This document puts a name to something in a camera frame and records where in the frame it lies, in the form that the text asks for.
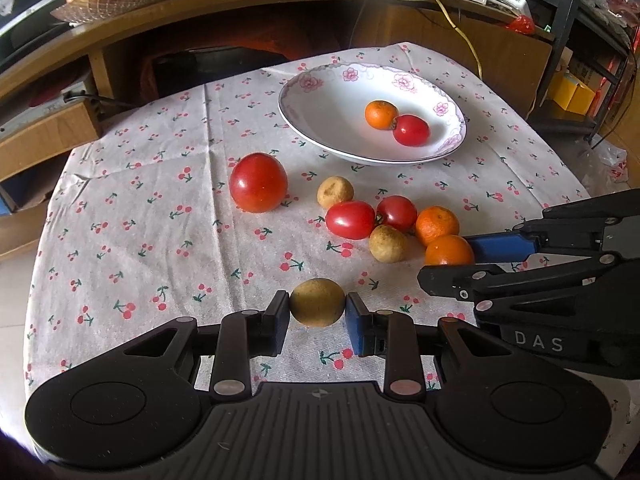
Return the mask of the large tan longan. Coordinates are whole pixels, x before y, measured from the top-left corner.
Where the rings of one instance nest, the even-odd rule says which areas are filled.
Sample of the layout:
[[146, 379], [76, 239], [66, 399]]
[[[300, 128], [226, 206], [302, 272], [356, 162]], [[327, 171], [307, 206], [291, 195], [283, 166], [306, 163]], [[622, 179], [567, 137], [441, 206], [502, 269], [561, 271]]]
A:
[[345, 293], [327, 278], [313, 278], [297, 285], [291, 294], [291, 313], [307, 327], [325, 328], [337, 322], [345, 310]]

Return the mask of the oblong red cherry tomato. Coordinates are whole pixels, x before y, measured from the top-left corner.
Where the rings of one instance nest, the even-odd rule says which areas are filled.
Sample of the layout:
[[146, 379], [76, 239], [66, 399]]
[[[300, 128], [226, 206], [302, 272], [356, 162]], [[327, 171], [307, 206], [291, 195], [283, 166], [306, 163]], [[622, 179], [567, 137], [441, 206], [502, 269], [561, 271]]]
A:
[[363, 240], [375, 228], [374, 209], [360, 200], [351, 200], [333, 205], [326, 212], [326, 226], [329, 231], [348, 240]]

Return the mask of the white cherry-print tablecloth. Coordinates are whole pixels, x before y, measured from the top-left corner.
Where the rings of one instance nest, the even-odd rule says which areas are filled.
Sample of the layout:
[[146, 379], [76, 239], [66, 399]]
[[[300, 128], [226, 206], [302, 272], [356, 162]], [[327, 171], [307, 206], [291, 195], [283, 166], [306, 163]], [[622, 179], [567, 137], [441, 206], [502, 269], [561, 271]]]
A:
[[[454, 61], [452, 96], [468, 135], [453, 155], [425, 165], [372, 167], [345, 162], [290, 135], [273, 152], [254, 151], [217, 166], [167, 160], [138, 169], [85, 176], [69, 158], [40, 237], [27, 307], [27, 391], [172, 318], [214, 324], [227, 313], [265, 307], [274, 292], [328, 278], [358, 292], [372, 309], [387, 308], [433, 324], [470, 320], [469, 304], [422, 292], [423, 254], [380, 263], [366, 242], [333, 235], [316, 200], [332, 176], [375, 204], [402, 195], [419, 208], [443, 206], [466, 234], [509, 229], [544, 207], [588, 194], [555, 151], [471, 72]], [[233, 168], [265, 153], [288, 176], [272, 211], [251, 214], [230, 194]]]

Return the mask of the round red cherry tomato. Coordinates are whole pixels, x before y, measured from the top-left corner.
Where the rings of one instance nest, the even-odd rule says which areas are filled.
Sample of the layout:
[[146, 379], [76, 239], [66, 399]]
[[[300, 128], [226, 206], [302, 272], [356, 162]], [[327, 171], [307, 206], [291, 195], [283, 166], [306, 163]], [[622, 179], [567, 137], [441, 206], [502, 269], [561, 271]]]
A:
[[411, 232], [417, 218], [416, 206], [405, 196], [387, 196], [376, 207], [376, 222], [391, 226], [401, 233]]

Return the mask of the orange mandarin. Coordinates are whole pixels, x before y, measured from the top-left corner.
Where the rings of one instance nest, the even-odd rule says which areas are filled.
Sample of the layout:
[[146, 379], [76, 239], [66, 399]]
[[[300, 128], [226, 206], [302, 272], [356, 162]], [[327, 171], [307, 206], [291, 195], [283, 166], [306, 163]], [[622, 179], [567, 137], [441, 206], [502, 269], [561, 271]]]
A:
[[437, 237], [425, 249], [426, 266], [468, 266], [474, 263], [471, 245], [459, 235]]
[[398, 115], [397, 107], [384, 100], [371, 101], [364, 109], [364, 119], [376, 130], [392, 130]]
[[423, 209], [416, 217], [414, 234], [419, 242], [427, 247], [436, 238], [446, 235], [458, 235], [460, 223], [457, 216], [449, 209], [431, 206]]

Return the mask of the yellow box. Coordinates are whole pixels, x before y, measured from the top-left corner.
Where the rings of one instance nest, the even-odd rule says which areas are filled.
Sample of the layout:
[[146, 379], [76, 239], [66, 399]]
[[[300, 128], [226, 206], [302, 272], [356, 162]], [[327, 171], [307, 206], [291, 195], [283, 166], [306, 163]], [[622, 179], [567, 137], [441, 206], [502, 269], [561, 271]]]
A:
[[547, 99], [566, 112], [585, 116], [596, 92], [570, 72], [556, 72], [548, 89]]

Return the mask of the red small object on desk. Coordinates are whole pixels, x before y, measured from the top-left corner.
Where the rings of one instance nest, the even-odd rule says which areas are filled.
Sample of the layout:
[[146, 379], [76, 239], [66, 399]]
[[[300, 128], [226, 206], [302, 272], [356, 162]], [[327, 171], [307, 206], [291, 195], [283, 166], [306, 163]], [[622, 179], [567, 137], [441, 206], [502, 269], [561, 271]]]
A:
[[506, 24], [506, 29], [511, 32], [525, 36], [533, 36], [536, 34], [536, 26], [532, 18], [525, 14], [520, 14], [517, 18]]

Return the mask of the large red tomato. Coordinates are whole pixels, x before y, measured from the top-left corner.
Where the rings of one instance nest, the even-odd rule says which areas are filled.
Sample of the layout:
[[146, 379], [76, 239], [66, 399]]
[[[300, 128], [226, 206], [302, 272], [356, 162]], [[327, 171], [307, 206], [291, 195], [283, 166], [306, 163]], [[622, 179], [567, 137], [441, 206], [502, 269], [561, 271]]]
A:
[[251, 214], [272, 211], [288, 192], [288, 176], [273, 156], [253, 153], [232, 170], [230, 194], [235, 205]]

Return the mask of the small tan longan upper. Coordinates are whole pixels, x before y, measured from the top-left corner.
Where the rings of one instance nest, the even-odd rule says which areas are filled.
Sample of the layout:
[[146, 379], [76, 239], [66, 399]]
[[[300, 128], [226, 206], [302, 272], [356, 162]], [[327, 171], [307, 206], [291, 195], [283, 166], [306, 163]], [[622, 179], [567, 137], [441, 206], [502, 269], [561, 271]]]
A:
[[354, 198], [354, 187], [349, 180], [332, 176], [326, 178], [318, 187], [317, 202], [323, 209], [330, 209], [336, 204], [349, 202]]

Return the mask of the wooden curved desk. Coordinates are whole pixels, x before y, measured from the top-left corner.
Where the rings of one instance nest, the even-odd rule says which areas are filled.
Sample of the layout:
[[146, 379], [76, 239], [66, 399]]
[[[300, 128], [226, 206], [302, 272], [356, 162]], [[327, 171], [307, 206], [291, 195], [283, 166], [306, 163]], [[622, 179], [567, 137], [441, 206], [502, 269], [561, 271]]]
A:
[[62, 107], [1, 144], [1, 175], [75, 159], [85, 176], [167, 160], [217, 166], [273, 152], [290, 135], [281, 87], [314, 66], [396, 66], [452, 90], [454, 61], [483, 70], [512, 110], [533, 103], [550, 46], [484, 12], [378, 0], [171, 0], [83, 32], [69, 32], [1, 79], [3, 90], [90, 70], [105, 99]]

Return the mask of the white floral-rim plate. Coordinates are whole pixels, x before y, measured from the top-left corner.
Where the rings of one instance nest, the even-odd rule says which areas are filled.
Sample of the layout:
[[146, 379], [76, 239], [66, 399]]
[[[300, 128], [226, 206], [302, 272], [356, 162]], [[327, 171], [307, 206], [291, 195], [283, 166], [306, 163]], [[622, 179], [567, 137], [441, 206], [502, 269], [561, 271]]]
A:
[[[405, 146], [393, 133], [370, 126], [366, 106], [376, 100], [424, 120], [430, 127], [425, 143]], [[306, 70], [284, 85], [278, 107], [303, 139], [365, 165], [431, 162], [452, 154], [466, 137], [466, 120], [454, 99], [431, 81], [396, 67], [343, 63]]]

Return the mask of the black metal shelf rack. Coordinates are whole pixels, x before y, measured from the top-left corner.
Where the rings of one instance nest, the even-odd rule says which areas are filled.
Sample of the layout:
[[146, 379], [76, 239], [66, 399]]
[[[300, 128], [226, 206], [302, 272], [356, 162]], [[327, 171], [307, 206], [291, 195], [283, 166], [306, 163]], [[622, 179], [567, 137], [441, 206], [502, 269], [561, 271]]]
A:
[[[528, 122], [540, 134], [590, 140], [636, 79], [639, 0], [525, 0], [537, 28], [552, 36], [551, 54]], [[552, 70], [565, 61], [594, 91], [588, 110], [563, 110], [551, 99]]]

